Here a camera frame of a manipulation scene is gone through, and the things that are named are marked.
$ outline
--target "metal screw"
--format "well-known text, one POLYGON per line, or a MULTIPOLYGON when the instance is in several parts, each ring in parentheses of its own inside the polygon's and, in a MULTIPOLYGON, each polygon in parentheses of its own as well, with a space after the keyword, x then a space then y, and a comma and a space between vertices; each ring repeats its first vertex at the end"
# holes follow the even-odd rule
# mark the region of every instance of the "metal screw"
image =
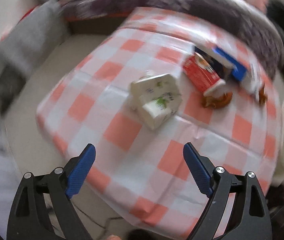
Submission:
POLYGON ((225 169, 223 167, 216 167, 215 170, 218 172, 218 173, 224 173, 225 169))
POLYGON ((30 172, 26 172, 24 174, 24 178, 26 178, 26 179, 29 179, 31 176, 32 176, 32 173, 30 173, 30 172))
POLYGON ((248 176, 249 176, 250 178, 254 178, 254 177, 255 177, 255 174, 254 174, 254 172, 249 171, 249 172, 248 172, 248 176))
POLYGON ((62 172, 63 172, 63 168, 61 168, 61 167, 58 167, 54 170, 55 174, 61 174, 62 172))

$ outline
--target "white carton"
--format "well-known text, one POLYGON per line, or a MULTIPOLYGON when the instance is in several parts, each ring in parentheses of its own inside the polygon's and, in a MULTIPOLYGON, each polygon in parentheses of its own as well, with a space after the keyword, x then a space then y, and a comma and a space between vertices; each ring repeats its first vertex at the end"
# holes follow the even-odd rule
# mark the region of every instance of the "white carton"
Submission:
POLYGON ((182 98, 171 74, 148 76, 130 85, 132 103, 151 130, 158 128, 179 108, 182 98))

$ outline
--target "orange trim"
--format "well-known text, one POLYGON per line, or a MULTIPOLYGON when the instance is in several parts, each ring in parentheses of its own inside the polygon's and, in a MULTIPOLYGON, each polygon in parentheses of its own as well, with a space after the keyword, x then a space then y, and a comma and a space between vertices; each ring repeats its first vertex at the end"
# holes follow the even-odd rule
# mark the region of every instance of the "orange trim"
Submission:
POLYGON ((35 6, 35 7, 31 8, 31 9, 29 9, 29 10, 26 12, 26 14, 23 15, 23 17, 21 18, 21 20, 23 20, 27 15, 29 15, 36 7, 37 7, 37 6, 35 6))
POLYGON ((88 19, 79 19, 77 17, 66 17, 65 19, 68 22, 75 22, 75 21, 83 21, 83 20, 91 20, 91 19, 97 19, 97 18, 117 18, 117 17, 128 17, 131 14, 132 11, 129 12, 122 12, 122 13, 112 13, 112 14, 108 14, 108 15, 103 15, 103 16, 97 16, 97 17, 93 17, 93 18, 88 18, 88 19))

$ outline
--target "croissant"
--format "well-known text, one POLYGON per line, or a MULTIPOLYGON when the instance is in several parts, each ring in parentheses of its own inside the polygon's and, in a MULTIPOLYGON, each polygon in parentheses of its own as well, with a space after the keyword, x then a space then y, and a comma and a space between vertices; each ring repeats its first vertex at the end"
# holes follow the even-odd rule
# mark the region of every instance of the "croissant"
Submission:
POLYGON ((224 93, 222 96, 218 98, 212 96, 203 97, 201 103, 204 108, 212 107, 214 109, 219 109, 227 106, 231 102, 232 96, 233 93, 228 92, 224 93))
POLYGON ((259 90, 259 105, 263 106, 267 101, 267 95, 264 93, 265 84, 259 90))

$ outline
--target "checkered tablecloth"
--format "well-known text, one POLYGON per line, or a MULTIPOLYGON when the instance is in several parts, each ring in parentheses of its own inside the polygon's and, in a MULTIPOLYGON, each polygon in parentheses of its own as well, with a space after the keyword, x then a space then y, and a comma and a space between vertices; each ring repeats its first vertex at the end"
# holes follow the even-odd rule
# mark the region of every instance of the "checkered tablecloth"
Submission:
MULTIPOLYGON (((133 225, 185 239, 207 198, 182 156, 193 143, 201 155, 229 172, 256 173, 264 192, 282 140, 282 108, 255 55, 235 37, 196 17, 155 8, 137 8, 129 19, 66 75, 40 103, 37 121, 66 159, 87 143, 96 161, 87 182, 133 225), (231 103, 219 110, 200 106, 200 93, 181 66, 193 44, 216 43, 266 83, 264 107, 229 81, 231 103), (129 106, 128 86, 146 70, 171 73, 183 102, 177 114, 150 131, 129 106)), ((217 235, 223 233, 231 195, 217 235)))

